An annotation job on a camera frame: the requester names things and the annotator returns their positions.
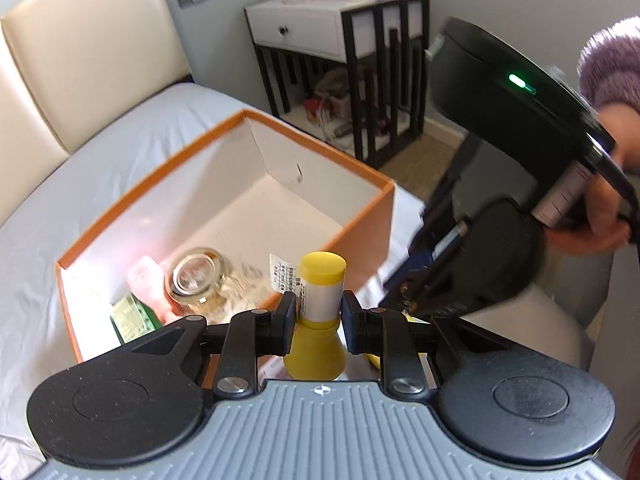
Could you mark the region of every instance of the black metal frame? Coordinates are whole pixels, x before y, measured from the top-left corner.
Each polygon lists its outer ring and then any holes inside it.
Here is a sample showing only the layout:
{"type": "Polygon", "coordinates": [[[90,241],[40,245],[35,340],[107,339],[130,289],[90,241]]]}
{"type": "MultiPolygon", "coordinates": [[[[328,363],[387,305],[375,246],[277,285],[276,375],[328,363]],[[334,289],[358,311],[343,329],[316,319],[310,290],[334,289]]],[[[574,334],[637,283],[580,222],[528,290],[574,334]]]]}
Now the black metal frame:
{"type": "Polygon", "coordinates": [[[364,157],[362,130],[354,128],[353,145],[355,157],[374,168],[379,168],[399,153],[422,134],[424,128],[424,111],[426,106],[428,70],[424,51],[429,46],[430,0],[386,0],[368,6],[356,7],[341,12],[342,32],[346,62],[310,56],[280,48],[261,46],[254,43],[255,55],[260,68],[260,75],[267,94],[271,113],[280,118],[276,94],[271,85],[270,73],[276,78],[280,104],[284,114],[290,112],[290,101],[287,83],[292,86],[302,85],[305,96],[312,95],[310,73],[318,75],[333,66],[344,66],[347,69],[351,99],[352,124],[366,127],[367,157],[364,157]],[[409,37],[409,4],[419,2],[422,11],[422,35],[409,37]],[[390,28],[389,46],[385,44],[383,12],[387,7],[398,7],[400,13],[400,29],[390,28]],[[358,58],[356,56],[353,33],[354,16],[372,12],[376,50],[373,54],[358,58]],[[271,61],[271,70],[267,58],[271,61]],[[282,60],[286,72],[282,70],[282,60]],[[358,67],[364,65],[365,101],[360,98],[358,67]],[[375,92],[374,77],[378,78],[378,91],[375,92]],[[387,104],[390,114],[387,117],[387,104]],[[410,125],[403,131],[398,130],[398,111],[407,112],[410,125]],[[381,124],[388,122],[389,142],[379,150],[376,149],[376,131],[381,124]]]}

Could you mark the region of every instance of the green package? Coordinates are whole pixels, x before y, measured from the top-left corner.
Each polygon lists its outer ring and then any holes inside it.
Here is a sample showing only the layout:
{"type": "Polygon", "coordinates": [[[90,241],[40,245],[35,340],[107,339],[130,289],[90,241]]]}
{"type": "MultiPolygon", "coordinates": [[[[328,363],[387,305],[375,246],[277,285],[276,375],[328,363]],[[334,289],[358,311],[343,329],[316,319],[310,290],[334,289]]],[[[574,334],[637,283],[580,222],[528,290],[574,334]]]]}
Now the green package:
{"type": "Polygon", "coordinates": [[[162,326],[154,311],[133,294],[127,294],[113,306],[111,322],[122,344],[162,326]]]}

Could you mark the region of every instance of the black circular mount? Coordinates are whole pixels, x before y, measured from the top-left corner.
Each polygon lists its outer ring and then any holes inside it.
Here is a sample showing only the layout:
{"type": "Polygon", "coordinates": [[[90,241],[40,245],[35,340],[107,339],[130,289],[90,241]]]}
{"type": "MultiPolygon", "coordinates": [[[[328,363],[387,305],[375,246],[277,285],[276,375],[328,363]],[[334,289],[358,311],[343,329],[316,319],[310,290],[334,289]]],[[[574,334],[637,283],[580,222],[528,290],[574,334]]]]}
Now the black circular mount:
{"type": "Polygon", "coordinates": [[[614,403],[586,372],[516,346],[470,354],[440,389],[438,412],[457,439],[489,458],[549,466],[594,453],[614,403]]]}
{"type": "Polygon", "coordinates": [[[64,463],[111,468],[183,442],[202,417],[202,394],[168,361],[113,351],[44,381],[27,406],[40,449],[64,463]]]}

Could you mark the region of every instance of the open cardboard box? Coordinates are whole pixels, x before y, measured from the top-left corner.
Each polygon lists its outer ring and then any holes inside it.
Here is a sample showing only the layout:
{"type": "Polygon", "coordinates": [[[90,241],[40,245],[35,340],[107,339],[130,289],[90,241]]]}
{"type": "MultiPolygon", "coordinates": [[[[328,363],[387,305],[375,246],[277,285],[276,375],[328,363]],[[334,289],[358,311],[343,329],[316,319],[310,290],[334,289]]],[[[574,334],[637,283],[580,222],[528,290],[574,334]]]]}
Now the open cardboard box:
{"type": "MultiPolygon", "coordinates": [[[[242,110],[178,152],[111,207],[56,264],[78,362],[116,348],[112,305],[144,255],[165,270],[195,246],[269,275],[269,255],[296,264],[326,250],[359,289],[386,258],[394,184],[270,116],[242,110]]],[[[280,295],[261,305],[273,310],[280,295]]]]}

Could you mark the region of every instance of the leather headboard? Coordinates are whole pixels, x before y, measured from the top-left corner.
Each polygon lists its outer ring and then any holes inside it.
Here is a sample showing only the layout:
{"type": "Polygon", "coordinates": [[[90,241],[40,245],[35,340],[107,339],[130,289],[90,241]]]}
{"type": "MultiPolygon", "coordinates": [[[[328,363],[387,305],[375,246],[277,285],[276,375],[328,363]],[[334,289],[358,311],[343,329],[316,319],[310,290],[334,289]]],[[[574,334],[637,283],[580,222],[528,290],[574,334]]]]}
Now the leather headboard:
{"type": "Polygon", "coordinates": [[[23,0],[0,23],[34,101],[71,153],[190,72],[165,0],[23,0]]]}
{"type": "Polygon", "coordinates": [[[0,226],[64,160],[0,33],[0,226]]]}

